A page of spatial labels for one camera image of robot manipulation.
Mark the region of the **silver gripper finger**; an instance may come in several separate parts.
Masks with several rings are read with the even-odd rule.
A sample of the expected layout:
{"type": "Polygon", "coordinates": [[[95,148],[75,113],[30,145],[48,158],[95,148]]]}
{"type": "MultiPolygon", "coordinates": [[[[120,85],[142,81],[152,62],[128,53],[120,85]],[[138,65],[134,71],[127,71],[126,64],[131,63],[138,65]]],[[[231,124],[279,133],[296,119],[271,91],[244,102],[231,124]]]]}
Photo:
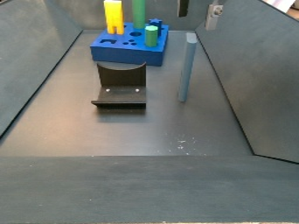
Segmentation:
{"type": "Polygon", "coordinates": [[[190,0],[178,0],[178,17],[186,17],[188,14],[190,0]]]}
{"type": "Polygon", "coordinates": [[[212,4],[208,6],[206,17],[204,28],[207,31],[212,31],[216,29],[222,13],[223,13],[223,5],[220,4],[220,0],[214,0],[212,4]]]}

